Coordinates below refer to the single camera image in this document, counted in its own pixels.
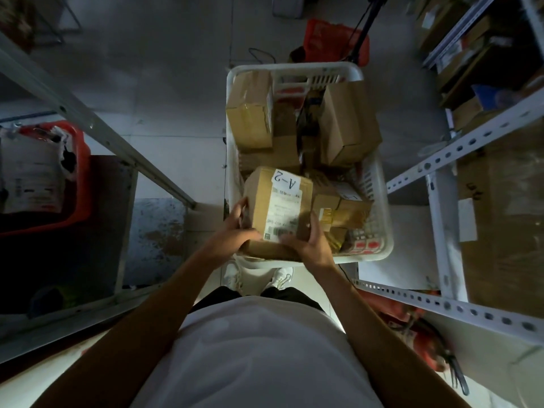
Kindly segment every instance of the black pants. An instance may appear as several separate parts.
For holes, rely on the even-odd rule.
[[[311,306],[312,308],[316,308],[324,312],[316,301],[311,300],[308,296],[293,287],[280,290],[272,286],[265,289],[261,293],[261,296],[265,298],[280,299],[282,301],[302,303],[304,305]],[[230,290],[226,286],[220,286],[212,293],[202,298],[199,303],[191,308],[189,313],[198,311],[199,309],[205,308],[206,306],[215,305],[216,303],[221,302],[227,302],[236,298],[241,298],[241,295],[238,292],[236,292],[235,290]]]

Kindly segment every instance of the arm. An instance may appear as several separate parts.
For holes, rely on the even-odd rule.
[[[33,407],[128,406],[172,346],[212,271],[245,241],[261,239],[255,229],[238,229],[246,203],[238,202],[222,229],[51,384]]]
[[[311,225],[308,242],[285,235],[282,243],[300,254],[308,271],[323,287],[384,407],[439,404],[445,408],[468,408],[452,388],[391,332],[338,270],[314,213]]]

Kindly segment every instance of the white plastic basket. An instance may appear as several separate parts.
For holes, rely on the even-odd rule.
[[[323,88],[340,81],[363,80],[363,73],[356,65],[347,62],[249,65],[233,68],[227,76],[227,100],[236,75],[250,70],[269,70],[273,78],[274,100],[285,97],[303,97],[309,90]],[[373,200],[371,214],[364,226],[368,253],[335,256],[336,263],[360,262],[385,259],[393,249],[393,229],[387,203],[384,171],[378,150],[349,173],[352,184]],[[234,206],[244,192],[244,180],[238,168],[238,149],[227,119],[227,195],[228,205]],[[249,269],[301,266],[299,262],[286,260],[256,260],[236,255],[236,261]]]

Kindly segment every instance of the red plastic bin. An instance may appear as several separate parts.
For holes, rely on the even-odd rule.
[[[44,232],[66,227],[87,219],[92,211],[92,196],[90,187],[90,157],[91,150],[85,143],[84,134],[73,124],[60,120],[57,122],[39,123],[32,126],[23,126],[21,129],[40,127],[44,130],[50,130],[53,126],[58,126],[72,135],[73,146],[76,153],[77,171],[76,171],[76,201],[75,208],[70,216],[60,222],[32,226],[25,229],[0,233],[0,237],[19,235],[23,233]]]
[[[304,35],[304,51],[306,62],[341,61],[353,50],[361,34],[357,30],[350,39],[353,29],[343,24],[331,24],[323,20],[311,18],[306,24]],[[370,39],[364,38],[359,50],[359,67],[364,67],[370,60]]]

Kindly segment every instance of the shoe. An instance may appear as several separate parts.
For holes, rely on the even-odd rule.
[[[276,269],[276,272],[274,272],[272,279],[270,280],[270,282],[268,282],[268,285],[266,285],[264,289],[268,289],[271,286],[274,286],[280,290],[289,288],[289,286],[291,286],[291,279],[293,279],[293,268],[280,267]]]
[[[230,290],[238,292],[240,295],[243,295],[241,268],[236,264],[236,262],[231,261],[227,263],[222,285],[226,286]]]

